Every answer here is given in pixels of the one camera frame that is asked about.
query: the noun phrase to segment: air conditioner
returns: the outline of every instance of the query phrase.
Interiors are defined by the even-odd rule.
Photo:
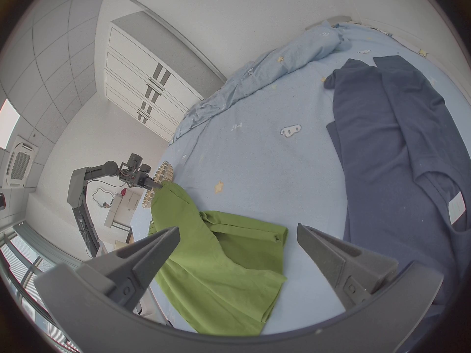
[[[3,176],[2,188],[24,188],[26,186],[32,162],[36,158],[38,150],[37,146],[16,136]]]

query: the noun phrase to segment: green pants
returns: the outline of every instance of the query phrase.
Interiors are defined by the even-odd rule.
[[[157,273],[170,303],[199,333],[256,336],[278,298],[288,230],[228,213],[199,212],[179,185],[163,182],[149,234],[178,226],[180,243]]]

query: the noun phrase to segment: clothing tag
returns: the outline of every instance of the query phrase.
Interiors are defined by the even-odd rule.
[[[466,211],[466,206],[464,204],[463,195],[461,191],[453,197],[453,199],[448,203],[448,213],[450,214],[450,222],[453,225],[461,215]]]

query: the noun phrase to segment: white wardrobe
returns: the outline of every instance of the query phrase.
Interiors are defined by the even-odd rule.
[[[191,106],[223,85],[145,12],[112,21],[108,38],[106,97],[166,141]]]

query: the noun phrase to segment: bed sheet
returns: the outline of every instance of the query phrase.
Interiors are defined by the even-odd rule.
[[[326,129],[333,121],[333,91],[322,84],[334,69],[349,58],[374,65],[373,57],[402,56],[445,98],[471,152],[471,106],[438,67],[382,32],[356,24],[340,24],[336,30],[350,48],[332,50],[238,100],[176,139],[162,156],[174,168],[174,181],[200,210],[244,215],[289,229],[284,256],[288,280],[262,334],[306,327],[344,311],[296,241],[298,223],[343,237],[345,180]],[[156,169],[160,164],[150,165]],[[147,235],[150,220],[150,209],[138,207],[131,222],[136,240]],[[151,288],[172,325],[194,331],[155,281]]]

